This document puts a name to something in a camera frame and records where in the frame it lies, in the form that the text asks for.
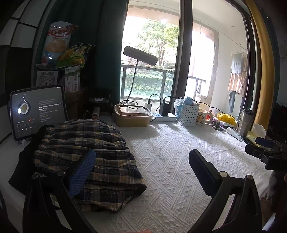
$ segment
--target green shrub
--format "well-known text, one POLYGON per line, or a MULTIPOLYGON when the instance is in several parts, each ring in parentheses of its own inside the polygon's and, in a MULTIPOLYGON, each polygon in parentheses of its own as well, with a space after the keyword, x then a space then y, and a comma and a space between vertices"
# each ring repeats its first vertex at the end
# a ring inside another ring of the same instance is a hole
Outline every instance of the green shrub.
MULTIPOLYGON (((130 89, 133 81, 133 74, 126 74, 125 89, 130 89)), ((165 79, 165 92, 171 92, 173 74, 167 74, 165 79)), ((138 73, 135 76, 133 90, 160 91, 162 87, 162 75, 150 75, 138 73)))

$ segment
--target black cloth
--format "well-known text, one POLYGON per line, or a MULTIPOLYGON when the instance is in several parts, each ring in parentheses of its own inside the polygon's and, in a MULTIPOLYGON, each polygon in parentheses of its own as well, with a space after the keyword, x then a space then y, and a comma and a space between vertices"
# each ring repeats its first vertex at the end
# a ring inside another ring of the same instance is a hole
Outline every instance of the black cloth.
POLYGON ((15 171, 8 183, 18 190, 20 193, 26 195, 27 188, 31 176, 36 172, 37 167, 33 162, 33 154, 37 149, 38 145, 45 136, 45 130, 48 125, 42 126, 38 132, 34 135, 31 142, 19 153, 19 161, 15 168, 15 171))

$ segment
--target white plastic basket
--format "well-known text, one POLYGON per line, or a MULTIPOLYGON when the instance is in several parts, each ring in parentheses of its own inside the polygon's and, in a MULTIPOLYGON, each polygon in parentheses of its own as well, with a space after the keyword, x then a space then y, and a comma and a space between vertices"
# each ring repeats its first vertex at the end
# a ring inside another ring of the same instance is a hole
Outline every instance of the white plastic basket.
POLYGON ((197 115, 198 115, 199 106, 183 105, 179 118, 177 119, 178 123, 182 126, 194 126, 197 115))

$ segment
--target dark green curtain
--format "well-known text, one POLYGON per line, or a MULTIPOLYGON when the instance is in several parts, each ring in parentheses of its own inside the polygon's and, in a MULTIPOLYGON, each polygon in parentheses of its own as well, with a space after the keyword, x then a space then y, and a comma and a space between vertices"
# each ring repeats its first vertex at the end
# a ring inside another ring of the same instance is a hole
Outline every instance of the dark green curtain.
POLYGON ((52 22, 66 21, 77 25, 79 27, 71 36, 70 46, 78 42, 96 45, 95 54, 84 68, 89 95, 96 96, 96 89, 107 90, 112 102, 119 101, 121 49, 127 7, 128 0, 58 0, 46 20, 36 63, 40 62, 46 33, 52 22))

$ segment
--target mug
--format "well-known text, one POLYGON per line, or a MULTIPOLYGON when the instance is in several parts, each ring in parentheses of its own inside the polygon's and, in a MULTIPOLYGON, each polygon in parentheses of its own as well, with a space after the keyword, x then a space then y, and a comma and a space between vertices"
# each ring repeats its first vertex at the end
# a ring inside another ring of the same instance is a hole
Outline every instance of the mug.
POLYGON ((204 123, 211 123, 213 120, 213 115, 212 113, 205 111, 204 109, 199 109, 198 110, 198 115, 197 115, 197 119, 196 119, 196 123, 198 125, 203 125, 204 123))

